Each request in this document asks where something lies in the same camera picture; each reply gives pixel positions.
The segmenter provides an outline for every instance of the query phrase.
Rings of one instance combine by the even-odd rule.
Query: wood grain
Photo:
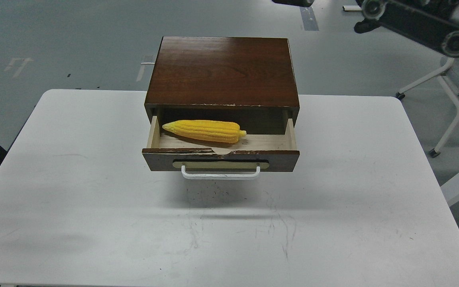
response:
[[[225,109],[281,107],[299,101],[287,39],[164,37],[146,96],[158,106]]]

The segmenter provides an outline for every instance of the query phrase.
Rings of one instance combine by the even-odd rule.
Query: wooden box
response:
[[[151,122],[143,156],[152,171],[293,171],[299,101],[287,39],[164,37],[146,95]],[[174,120],[236,122],[236,144],[178,138]]]

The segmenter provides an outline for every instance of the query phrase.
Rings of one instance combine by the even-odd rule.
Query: toy corn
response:
[[[241,131],[240,126],[235,122],[218,120],[177,120],[162,125],[162,128],[186,138],[228,144],[238,142],[239,138],[247,134],[246,131]]]

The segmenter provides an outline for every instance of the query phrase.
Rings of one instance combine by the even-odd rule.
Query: chair wheel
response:
[[[403,98],[405,98],[405,94],[404,94],[404,93],[399,93],[399,92],[397,92],[395,97],[396,97],[398,100],[403,100]]]
[[[440,152],[436,152],[435,149],[432,149],[430,152],[428,152],[428,155],[430,155],[430,157],[432,158],[436,158],[437,156],[439,156]]]

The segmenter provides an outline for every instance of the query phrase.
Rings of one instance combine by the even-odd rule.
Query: drawer handle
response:
[[[186,179],[233,179],[249,180],[255,179],[260,175],[260,166],[256,166],[256,172],[253,174],[189,174],[185,171],[185,165],[182,165],[182,175]]]

